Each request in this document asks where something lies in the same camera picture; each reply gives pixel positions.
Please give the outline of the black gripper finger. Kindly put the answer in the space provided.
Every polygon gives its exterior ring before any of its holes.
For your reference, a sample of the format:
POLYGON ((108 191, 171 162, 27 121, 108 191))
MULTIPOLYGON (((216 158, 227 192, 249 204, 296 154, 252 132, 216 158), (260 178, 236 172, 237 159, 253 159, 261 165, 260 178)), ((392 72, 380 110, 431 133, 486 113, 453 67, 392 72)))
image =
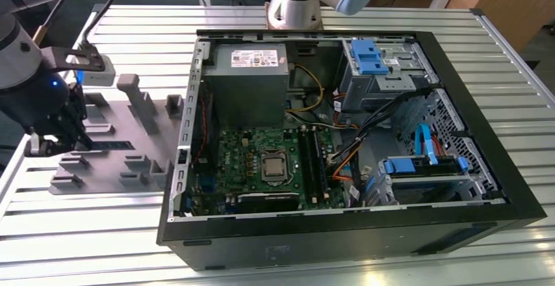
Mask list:
POLYGON ((83 87, 79 83, 68 86, 68 99, 61 108, 47 114, 29 128, 31 138, 25 143, 25 157, 51 157, 75 150, 91 150, 93 141, 85 134, 83 121, 88 113, 83 87))

